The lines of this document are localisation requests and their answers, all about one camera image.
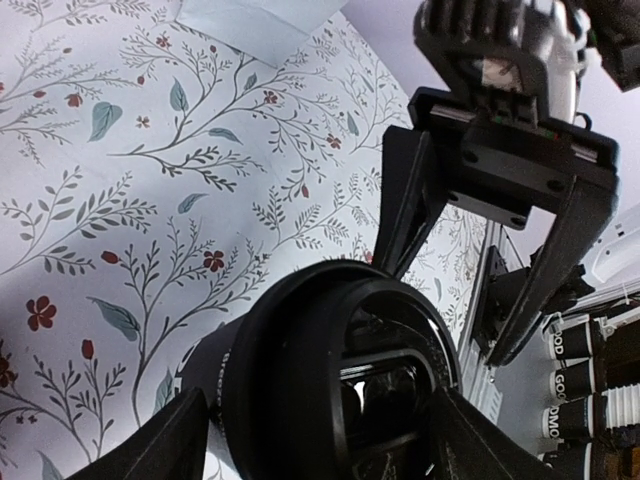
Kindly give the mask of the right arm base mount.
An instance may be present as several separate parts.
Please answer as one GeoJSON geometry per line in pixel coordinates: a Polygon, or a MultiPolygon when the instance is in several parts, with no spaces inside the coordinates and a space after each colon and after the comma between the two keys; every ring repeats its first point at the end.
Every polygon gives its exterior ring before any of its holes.
{"type": "Polygon", "coordinates": [[[554,292],[535,314],[534,320],[536,324],[531,326],[529,321],[525,322],[521,330],[526,335],[524,340],[515,347],[515,352],[509,353],[506,361],[497,363],[492,358],[495,344],[500,339],[502,332],[509,326],[510,314],[517,303],[521,291],[526,286],[531,268],[521,267],[509,271],[506,260],[498,260],[498,253],[493,255],[491,266],[493,271],[490,273],[488,287],[486,288],[487,299],[483,320],[486,339],[490,341],[485,362],[490,367],[508,365],[520,353],[540,326],[540,322],[537,320],[539,316],[546,317],[551,314],[565,312],[576,306],[579,299],[595,292],[595,288],[588,285],[583,279],[583,275],[586,273],[584,266],[575,266],[566,282],[554,292]]]}

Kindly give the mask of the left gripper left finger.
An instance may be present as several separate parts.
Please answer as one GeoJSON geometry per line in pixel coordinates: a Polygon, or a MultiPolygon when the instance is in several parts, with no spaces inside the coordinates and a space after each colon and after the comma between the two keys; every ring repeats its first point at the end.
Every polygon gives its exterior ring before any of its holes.
{"type": "Polygon", "coordinates": [[[179,393],[138,431],[71,477],[75,480],[200,479],[208,409],[199,388],[179,393]]]}

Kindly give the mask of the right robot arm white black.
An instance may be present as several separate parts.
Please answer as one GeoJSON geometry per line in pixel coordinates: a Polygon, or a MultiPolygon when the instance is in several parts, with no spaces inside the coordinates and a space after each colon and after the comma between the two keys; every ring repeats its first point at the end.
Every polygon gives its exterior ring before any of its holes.
{"type": "Polygon", "coordinates": [[[490,350],[502,366],[545,315],[639,258],[639,216],[616,210],[618,144],[575,123],[590,67],[638,87],[639,5],[425,1],[413,38],[446,89],[417,90],[411,127],[383,135],[373,264],[403,276],[447,205],[516,230],[553,214],[490,350]]]}

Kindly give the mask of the black plastic cup lid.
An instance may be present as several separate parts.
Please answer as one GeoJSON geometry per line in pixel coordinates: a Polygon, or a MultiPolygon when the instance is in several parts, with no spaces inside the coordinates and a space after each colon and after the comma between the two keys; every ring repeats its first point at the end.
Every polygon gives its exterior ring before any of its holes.
{"type": "Polygon", "coordinates": [[[420,292],[355,261],[288,275],[243,318],[221,396],[243,479],[424,479],[457,352],[420,292]]]}

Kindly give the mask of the black paper coffee cup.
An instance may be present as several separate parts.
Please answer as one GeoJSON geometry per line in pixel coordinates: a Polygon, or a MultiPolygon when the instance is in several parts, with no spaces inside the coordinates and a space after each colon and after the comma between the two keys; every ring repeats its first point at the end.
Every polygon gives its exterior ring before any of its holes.
{"type": "Polygon", "coordinates": [[[176,385],[199,388],[209,409],[208,450],[230,464],[250,430],[249,404],[255,380],[257,340],[241,316],[202,337],[178,367],[176,385]]]}

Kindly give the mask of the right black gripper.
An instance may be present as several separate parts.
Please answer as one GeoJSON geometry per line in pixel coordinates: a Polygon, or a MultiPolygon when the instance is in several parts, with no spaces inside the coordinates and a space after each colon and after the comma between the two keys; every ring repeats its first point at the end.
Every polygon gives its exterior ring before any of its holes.
{"type": "Polygon", "coordinates": [[[404,275],[448,202],[519,230],[535,209],[555,218],[489,366],[518,356],[616,210],[617,143],[575,123],[591,29],[573,1],[425,1],[414,18],[446,87],[418,89],[414,130],[383,135],[372,265],[404,275]]]}

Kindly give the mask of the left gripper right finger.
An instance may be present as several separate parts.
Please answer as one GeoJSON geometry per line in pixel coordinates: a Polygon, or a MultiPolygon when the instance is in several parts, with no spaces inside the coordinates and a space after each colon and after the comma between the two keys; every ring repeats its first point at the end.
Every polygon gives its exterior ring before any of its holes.
{"type": "Polygon", "coordinates": [[[436,479],[543,480],[565,476],[525,451],[453,388],[431,398],[436,479]]]}

